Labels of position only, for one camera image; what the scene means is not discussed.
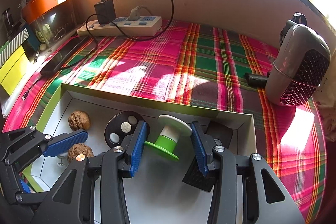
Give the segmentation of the cream dotted curtain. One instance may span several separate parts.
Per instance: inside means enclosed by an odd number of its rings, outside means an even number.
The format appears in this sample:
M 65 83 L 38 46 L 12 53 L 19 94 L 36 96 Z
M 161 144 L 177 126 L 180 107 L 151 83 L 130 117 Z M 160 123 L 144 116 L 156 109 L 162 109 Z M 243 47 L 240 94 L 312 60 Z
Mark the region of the cream dotted curtain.
M 335 79 L 326 76 L 313 98 L 318 106 L 325 139 L 335 142 Z

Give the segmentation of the black power bank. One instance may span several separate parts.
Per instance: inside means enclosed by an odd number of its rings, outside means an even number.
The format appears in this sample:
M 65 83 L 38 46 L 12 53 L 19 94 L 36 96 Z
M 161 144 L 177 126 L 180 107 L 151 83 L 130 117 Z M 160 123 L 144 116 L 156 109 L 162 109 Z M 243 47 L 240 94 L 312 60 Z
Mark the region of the black power bank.
M 59 71 L 62 66 L 70 59 L 85 42 L 88 41 L 88 36 L 71 38 L 50 61 L 41 69 L 41 76 L 50 76 Z

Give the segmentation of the small black cylinder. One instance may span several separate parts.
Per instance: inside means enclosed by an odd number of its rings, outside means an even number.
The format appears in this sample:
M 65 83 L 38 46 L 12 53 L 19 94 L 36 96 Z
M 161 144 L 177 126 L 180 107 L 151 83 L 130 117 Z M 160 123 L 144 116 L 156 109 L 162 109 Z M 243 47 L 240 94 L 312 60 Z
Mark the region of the small black cylinder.
M 267 76 L 256 75 L 253 73 L 245 73 L 244 77 L 247 81 L 247 84 L 252 88 L 262 88 L 266 87 L 266 83 L 268 81 Z

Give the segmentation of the yellow box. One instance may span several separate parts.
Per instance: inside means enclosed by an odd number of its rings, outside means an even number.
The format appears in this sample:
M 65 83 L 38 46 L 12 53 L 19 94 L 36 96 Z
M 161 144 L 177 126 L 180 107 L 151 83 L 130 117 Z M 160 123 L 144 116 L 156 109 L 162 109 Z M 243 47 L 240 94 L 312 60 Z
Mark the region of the yellow box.
M 1 67 L 1 86 L 10 96 L 26 74 L 30 62 L 20 46 Z

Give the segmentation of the green white spool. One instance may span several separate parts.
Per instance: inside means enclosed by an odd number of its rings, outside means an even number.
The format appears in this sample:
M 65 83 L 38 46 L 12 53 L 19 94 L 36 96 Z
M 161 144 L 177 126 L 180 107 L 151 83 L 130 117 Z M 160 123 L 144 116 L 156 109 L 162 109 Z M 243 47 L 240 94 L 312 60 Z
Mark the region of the green white spool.
M 154 143 L 145 141 L 144 145 L 152 148 L 161 157 L 179 161 L 179 157 L 174 154 L 175 147 L 181 136 L 190 137 L 192 135 L 192 128 L 171 115 L 160 115 L 158 121 L 163 126 L 159 136 Z

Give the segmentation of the black round three-button device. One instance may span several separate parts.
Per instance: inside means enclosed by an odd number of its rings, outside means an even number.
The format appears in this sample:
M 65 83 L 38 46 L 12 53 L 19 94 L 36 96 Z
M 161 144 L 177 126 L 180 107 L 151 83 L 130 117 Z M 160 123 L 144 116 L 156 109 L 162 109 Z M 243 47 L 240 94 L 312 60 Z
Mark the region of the black round three-button device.
M 108 147 L 113 148 L 121 145 L 126 136 L 135 132 L 137 125 L 141 121 L 146 123 L 145 119 L 134 111 L 128 110 L 116 114 L 105 127 L 104 138 Z M 141 149 L 143 149 L 143 143 L 146 141 L 149 132 L 150 127 L 146 123 L 144 137 L 140 144 Z

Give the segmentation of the green striped box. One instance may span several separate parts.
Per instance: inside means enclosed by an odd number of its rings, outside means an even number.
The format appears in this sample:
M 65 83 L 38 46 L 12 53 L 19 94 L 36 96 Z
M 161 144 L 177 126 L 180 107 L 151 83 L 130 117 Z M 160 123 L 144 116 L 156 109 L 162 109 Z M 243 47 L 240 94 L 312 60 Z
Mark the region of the green striped box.
M 24 28 L 12 41 L 5 43 L 1 48 L 1 66 L 9 57 L 29 38 L 27 28 Z

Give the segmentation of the plaid bed cloth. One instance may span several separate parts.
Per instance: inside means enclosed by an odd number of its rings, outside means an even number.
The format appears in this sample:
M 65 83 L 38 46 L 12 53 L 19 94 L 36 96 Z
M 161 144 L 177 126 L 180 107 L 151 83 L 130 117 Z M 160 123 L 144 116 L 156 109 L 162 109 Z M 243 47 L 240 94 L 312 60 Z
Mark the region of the plaid bed cloth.
M 158 101 L 252 114 L 256 145 L 287 187 L 306 223 L 321 209 L 326 182 L 326 145 L 317 103 L 301 106 L 311 126 L 302 148 L 282 144 L 294 108 L 270 103 L 261 89 L 248 86 L 246 73 L 271 70 L 278 51 L 247 36 L 196 23 L 173 22 L 159 38 L 147 42 L 102 38 L 98 50 L 87 41 L 71 56 L 72 68 L 39 80 L 39 69 L 25 85 L 4 131 L 37 124 L 63 83 Z

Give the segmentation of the white power strip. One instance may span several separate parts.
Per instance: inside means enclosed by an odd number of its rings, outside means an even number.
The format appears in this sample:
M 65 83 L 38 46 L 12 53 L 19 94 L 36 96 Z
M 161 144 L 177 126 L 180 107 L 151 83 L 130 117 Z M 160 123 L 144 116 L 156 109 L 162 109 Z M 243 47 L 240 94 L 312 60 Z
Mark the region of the white power strip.
M 141 16 L 138 20 L 130 21 L 127 17 L 119 17 L 113 21 L 127 36 L 154 36 L 162 30 L 161 16 Z M 98 20 L 88 22 L 77 30 L 78 36 L 122 36 L 122 33 L 112 23 L 100 24 Z

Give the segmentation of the green white shallow box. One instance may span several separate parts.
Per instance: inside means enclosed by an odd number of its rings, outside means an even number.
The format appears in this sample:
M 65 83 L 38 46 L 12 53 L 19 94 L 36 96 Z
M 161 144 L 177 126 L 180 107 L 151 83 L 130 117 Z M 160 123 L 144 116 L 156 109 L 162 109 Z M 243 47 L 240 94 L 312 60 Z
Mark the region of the green white shallow box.
M 147 100 L 68 84 L 57 88 L 36 127 L 51 136 L 68 133 L 68 117 L 74 110 L 87 112 L 91 119 L 86 144 L 95 155 L 108 151 L 105 128 L 112 117 L 125 110 L 143 116 L 150 126 L 150 141 L 155 141 L 162 130 L 158 117 L 167 114 L 186 123 L 198 121 L 203 130 L 210 121 L 231 128 L 233 136 L 228 149 L 232 153 L 248 156 L 257 150 L 251 114 Z M 182 181 L 194 158 L 190 138 L 181 137 L 174 152 L 178 161 L 165 159 L 145 147 L 134 178 L 123 181 L 131 223 L 206 223 L 212 194 Z

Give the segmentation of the black bike light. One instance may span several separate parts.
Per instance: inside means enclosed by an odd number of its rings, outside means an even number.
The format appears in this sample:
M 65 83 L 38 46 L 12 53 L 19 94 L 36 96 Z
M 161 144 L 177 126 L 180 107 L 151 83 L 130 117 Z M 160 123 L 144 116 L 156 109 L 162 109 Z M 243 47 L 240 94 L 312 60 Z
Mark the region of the black bike light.
M 183 178 L 183 182 L 205 192 L 210 192 L 217 180 L 219 161 L 214 158 L 213 148 L 217 145 L 228 148 L 233 136 L 233 129 L 210 121 L 206 130 L 202 130 L 198 121 L 191 123 L 190 136 L 194 158 Z

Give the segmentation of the brown walnut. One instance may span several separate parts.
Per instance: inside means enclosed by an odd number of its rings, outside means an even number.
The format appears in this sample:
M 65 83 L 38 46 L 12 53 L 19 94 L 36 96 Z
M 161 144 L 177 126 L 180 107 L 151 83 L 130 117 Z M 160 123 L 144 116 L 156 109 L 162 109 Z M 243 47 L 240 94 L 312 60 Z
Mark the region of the brown walnut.
M 84 143 L 78 143 L 73 145 L 67 153 L 67 160 L 70 163 L 71 161 L 76 159 L 77 155 L 83 154 L 86 157 L 94 157 L 92 148 L 85 145 Z
M 88 130 L 91 126 L 91 120 L 88 113 L 82 110 L 75 110 L 70 114 L 68 124 L 72 131 L 79 129 Z

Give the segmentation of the black charger adapter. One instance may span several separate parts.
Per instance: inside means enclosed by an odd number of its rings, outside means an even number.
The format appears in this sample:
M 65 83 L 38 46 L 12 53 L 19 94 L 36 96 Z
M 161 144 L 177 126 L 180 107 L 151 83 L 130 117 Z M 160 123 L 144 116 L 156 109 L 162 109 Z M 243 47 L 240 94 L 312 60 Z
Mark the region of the black charger adapter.
M 100 0 L 94 5 L 94 9 L 100 24 L 108 24 L 116 19 L 113 0 Z

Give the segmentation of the white mushroom knob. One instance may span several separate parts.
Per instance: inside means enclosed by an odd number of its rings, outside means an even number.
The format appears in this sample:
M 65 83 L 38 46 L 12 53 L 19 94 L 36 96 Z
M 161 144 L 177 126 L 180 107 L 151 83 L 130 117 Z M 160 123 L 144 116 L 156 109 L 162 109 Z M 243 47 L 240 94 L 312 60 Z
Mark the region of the white mushroom knob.
M 62 155 L 57 155 L 57 158 L 59 159 L 59 161 L 57 163 L 57 166 L 59 166 L 59 167 L 65 166 L 67 157 L 62 156 Z

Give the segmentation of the orange planter box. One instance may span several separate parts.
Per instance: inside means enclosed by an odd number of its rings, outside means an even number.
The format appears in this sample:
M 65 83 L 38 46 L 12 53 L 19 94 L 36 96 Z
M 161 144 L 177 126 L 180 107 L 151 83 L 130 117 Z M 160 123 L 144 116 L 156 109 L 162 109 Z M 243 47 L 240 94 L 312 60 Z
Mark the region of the orange planter box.
M 30 0 L 22 9 L 22 18 L 31 24 L 46 12 L 68 0 Z

